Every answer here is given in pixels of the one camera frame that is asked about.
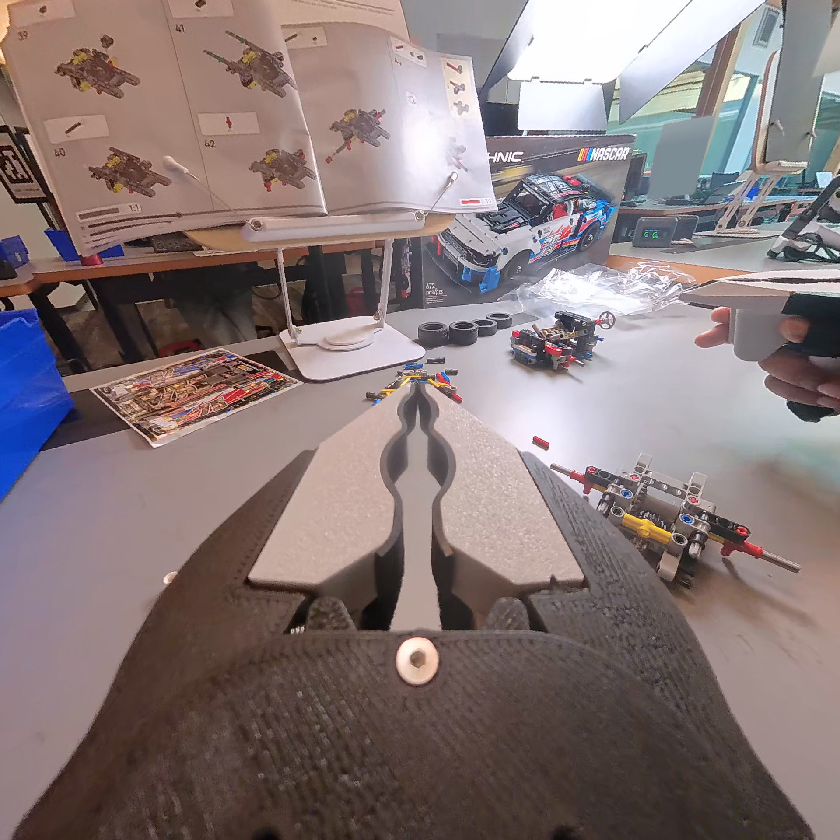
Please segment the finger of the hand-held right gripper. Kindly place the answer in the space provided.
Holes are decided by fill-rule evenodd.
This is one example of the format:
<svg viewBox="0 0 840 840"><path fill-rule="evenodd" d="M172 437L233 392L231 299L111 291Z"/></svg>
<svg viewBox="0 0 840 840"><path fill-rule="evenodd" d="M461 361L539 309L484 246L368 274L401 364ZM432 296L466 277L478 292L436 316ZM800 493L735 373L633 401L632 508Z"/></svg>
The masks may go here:
<svg viewBox="0 0 840 840"><path fill-rule="evenodd" d="M691 305L744 307L747 301L782 301L796 293L838 297L838 282L711 282L680 294Z"/></svg>
<svg viewBox="0 0 840 840"><path fill-rule="evenodd" d="M749 274L732 275L721 277L716 280L704 282L709 285L712 282L733 280L736 282L772 281L787 284L806 284L813 282L839 282L839 268L783 268L773 271L753 272Z"/></svg>

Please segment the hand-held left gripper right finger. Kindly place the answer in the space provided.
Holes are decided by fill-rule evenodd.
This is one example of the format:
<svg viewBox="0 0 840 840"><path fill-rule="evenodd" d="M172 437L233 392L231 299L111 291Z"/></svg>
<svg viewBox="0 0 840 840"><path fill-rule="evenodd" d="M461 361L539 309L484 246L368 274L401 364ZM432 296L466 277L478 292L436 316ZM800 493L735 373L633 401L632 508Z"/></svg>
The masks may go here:
<svg viewBox="0 0 840 840"><path fill-rule="evenodd" d="M501 598L580 590L585 576L522 455L433 387L418 389L443 629L473 629Z"/></svg>

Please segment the pile of small lego pins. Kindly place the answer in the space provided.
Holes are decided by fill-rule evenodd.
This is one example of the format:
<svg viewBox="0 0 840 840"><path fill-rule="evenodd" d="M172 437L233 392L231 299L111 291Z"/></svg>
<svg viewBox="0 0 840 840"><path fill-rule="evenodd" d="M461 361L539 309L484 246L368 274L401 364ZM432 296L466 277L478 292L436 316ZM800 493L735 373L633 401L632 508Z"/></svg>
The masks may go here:
<svg viewBox="0 0 840 840"><path fill-rule="evenodd" d="M458 371L447 369L444 365L445 357L405 364L394 372L389 384L376 392L367 392L365 400L375 405L410 384L427 383L444 393L453 402L461 404L463 397L458 394L457 385L452 382L452 377L456 376Z"/></svg>

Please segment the grey lego differential assembly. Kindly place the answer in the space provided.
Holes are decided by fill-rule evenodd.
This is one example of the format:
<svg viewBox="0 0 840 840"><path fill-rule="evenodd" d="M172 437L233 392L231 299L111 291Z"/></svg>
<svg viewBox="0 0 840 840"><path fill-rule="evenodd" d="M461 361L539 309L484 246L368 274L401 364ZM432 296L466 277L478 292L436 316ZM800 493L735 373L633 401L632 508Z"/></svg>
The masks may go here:
<svg viewBox="0 0 840 840"><path fill-rule="evenodd" d="M656 561L656 573L666 583L691 588L698 563L713 544L722 558L745 553L794 574L801 571L798 563L753 543L748 527L718 513L705 495L706 475L695 472L680 481L653 470L652 460L640 454L632 469L618 474L594 465L583 471L550 467L582 485L585 497L597 490L596 511Z"/></svg>

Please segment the lego race car box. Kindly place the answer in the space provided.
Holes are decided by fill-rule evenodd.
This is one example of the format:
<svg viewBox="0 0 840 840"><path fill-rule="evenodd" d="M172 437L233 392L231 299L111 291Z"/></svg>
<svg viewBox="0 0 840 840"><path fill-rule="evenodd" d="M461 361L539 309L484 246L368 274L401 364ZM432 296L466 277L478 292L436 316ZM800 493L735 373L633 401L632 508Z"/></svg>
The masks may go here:
<svg viewBox="0 0 840 840"><path fill-rule="evenodd" d="M462 214L408 241L397 310L502 299L552 269L604 265L633 161L635 135L490 136L497 210Z"/></svg>

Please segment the open lego instruction booklet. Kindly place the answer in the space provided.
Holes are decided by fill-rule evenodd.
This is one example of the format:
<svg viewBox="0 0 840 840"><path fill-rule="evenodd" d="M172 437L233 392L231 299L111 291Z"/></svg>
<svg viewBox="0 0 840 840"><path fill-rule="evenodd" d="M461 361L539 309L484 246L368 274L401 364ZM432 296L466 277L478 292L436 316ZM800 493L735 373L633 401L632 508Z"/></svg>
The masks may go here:
<svg viewBox="0 0 840 840"><path fill-rule="evenodd" d="M3 57L78 252L282 217L495 211L471 59L400 2L40 1Z"/></svg>

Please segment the person's right hand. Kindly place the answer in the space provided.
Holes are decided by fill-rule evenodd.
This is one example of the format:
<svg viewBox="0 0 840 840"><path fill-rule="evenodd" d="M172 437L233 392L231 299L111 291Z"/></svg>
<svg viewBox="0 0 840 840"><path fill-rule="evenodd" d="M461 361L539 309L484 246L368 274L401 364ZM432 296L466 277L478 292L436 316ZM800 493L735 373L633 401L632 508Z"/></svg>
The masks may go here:
<svg viewBox="0 0 840 840"><path fill-rule="evenodd" d="M803 318L787 318L779 327L783 347L758 362L765 372L764 386L786 402L819 406L839 414L839 374L818 366L810 357L793 351L788 343L801 343L811 327Z"/></svg>

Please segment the light wooden desk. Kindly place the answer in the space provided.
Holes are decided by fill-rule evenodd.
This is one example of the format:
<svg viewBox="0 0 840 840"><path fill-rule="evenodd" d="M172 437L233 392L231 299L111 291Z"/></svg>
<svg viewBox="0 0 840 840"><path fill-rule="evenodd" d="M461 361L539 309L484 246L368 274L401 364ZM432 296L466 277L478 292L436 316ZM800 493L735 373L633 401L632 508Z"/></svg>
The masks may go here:
<svg viewBox="0 0 840 840"><path fill-rule="evenodd" d="M678 271L695 277L705 276L706 268L720 271L721 277L786 270L782 259L770 259L767 252L775 239L786 229L785 224L756 228L758 237L715 237L697 235L690 245L666 248L636 248L632 243L614 244L606 264L615 270L628 270L630 265L658 261L683 266Z"/></svg>

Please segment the white book stand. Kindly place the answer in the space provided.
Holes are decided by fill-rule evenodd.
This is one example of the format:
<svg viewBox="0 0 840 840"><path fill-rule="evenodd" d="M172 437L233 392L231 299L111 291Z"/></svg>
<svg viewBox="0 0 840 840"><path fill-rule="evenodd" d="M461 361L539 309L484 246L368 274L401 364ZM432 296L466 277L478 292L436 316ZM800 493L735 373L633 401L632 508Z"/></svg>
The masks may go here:
<svg viewBox="0 0 840 840"><path fill-rule="evenodd" d="M304 203L277 198L257 204L246 199L245 207L229 204L207 184L205 177L194 174L186 165L169 154L162 156L163 167L179 180L192 179L241 224L233 232L237 247L245 250L272 249L279 273L279 288L287 317L287 331L280 335L281 344L304 377L326 382L345 375L372 371L392 362L412 361L422 355L409 339L398 339L394 328L386 323L392 282L394 243L398 237L422 233L427 216L457 182L460 169L444 168L446 178L429 209L389 209L376 213L328 214L322 196ZM298 326L291 316L284 252L295 247L315 248L326 242L338 245L358 244L362 240L383 238L381 286L378 302L371 316L316 322Z"/></svg>

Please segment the clear plastic bags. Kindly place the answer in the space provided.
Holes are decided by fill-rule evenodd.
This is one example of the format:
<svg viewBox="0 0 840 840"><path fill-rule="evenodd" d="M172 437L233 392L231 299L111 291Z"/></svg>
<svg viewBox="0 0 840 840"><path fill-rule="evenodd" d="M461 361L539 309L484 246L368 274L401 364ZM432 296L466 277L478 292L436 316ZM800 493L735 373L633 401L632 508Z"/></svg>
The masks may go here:
<svg viewBox="0 0 840 840"><path fill-rule="evenodd" d="M603 311L617 317L645 316L677 302L695 283L694 277L661 261L643 261L626 270L585 265L552 269L545 278L520 285L499 301L540 319L559 311L590 318Z"/></svg>

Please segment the wooden side table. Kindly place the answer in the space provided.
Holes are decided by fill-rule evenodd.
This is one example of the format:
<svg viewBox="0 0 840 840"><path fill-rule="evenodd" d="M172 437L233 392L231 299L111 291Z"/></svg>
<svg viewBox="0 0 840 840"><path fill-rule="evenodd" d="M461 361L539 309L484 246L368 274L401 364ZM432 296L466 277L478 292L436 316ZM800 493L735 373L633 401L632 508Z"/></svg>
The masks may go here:
<svg viewBox="0 0 840 840"><path fill-rule="evenodd" d="M361 253L370 256L374 247L384 246L382 241L364 241L360 243L323 244L309 246L284 246L283 259L287 274L290 271L293 280L306 279L310 281L318 305L323 308L323 315L327 319L336 319L337 304L333 303L331 277L338 277L335 272L329 272L324 267L324 259L329 261L332 254ZM67 263L61 259L49 259L40 264L28 263L16 269L17 278L2 281L2 299L28 297L33 303L45 330L58 349L60 355L74 373L86 373L93 370L81 345L73 332L67 327L58 310L50 303L49 294L60 283L79 284L88 283L93 289L93 297L98 301L99 308L104 312L123 363L145 361L139 346L133 340L128 323L118 305L129 305L137 302L153 301L172 296L166 283L156 276L171 274L175 271L206 270L216 266L231 266L243 264L258 264L262 270L273 270L276 276L260 278L255 284L258 287L276 285L279 281L277 271L277 255L273 248L257 248L257 251L224 251L197 250L190 252L157 254L149 248L126 248L125 256L105 259L100 266L82 265L81 262ZM140 280L123 280L146 277L145 286L157 284L154 290L141 289ZM129 290L119 292L111 289L108 284L116 288L117 283Z"/></svg>

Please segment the blue plastic bin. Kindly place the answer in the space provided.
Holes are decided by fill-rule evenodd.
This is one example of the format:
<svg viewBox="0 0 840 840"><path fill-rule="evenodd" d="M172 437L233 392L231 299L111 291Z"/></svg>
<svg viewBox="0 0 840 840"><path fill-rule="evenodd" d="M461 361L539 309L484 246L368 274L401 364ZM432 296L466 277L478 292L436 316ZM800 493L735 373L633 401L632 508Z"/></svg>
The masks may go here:
<svg viewBox="0 0 840 840"><path fill-rule="evenodd" d="M2 311L1 497L73 406L37 311Z"/></svg>

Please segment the small blue parts bin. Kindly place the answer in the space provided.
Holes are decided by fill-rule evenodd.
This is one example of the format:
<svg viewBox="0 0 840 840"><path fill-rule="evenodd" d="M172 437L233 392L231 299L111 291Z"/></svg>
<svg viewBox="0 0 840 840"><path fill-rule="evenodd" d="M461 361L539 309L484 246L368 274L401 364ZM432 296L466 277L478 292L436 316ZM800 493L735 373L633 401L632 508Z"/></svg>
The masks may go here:
<svg viewBox="0 0 840 840"><path fill-rule="evenodd" d="M98 252L96 255L82 257L77 252L73 241L67 231L62 229L48 228L45 235L50 243L56 248L59 256L66 262L77 262L85 266L98 266L105 259L116 259L124 257L123 247L115 245Z"/></svg>

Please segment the black white tag board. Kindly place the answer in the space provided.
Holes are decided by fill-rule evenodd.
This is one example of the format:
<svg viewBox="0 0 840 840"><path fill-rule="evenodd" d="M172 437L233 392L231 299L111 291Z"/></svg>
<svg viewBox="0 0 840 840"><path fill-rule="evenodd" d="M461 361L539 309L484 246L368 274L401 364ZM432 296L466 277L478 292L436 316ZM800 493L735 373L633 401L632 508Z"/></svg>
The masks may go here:
<svg viewBox="0 0 840 840"><path fill-rule="evenodd" d="M27 128L1 125L1 183L15 204L52 198Z"/></svg>

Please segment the wooden frame stand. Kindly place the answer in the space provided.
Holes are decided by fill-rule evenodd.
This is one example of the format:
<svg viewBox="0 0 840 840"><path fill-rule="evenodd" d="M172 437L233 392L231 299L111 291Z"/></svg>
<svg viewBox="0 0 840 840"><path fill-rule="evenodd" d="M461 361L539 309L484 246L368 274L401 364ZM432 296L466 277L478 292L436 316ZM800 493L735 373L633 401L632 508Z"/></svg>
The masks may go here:
<svg viewBox="0 0 840 840"><path fill-rule="evenodd" d="M754 236L753 218L778 181L806 169L823 79L799 59L782 72L783 58L775 51L765 67L749 166L710 236Z"/></svg>

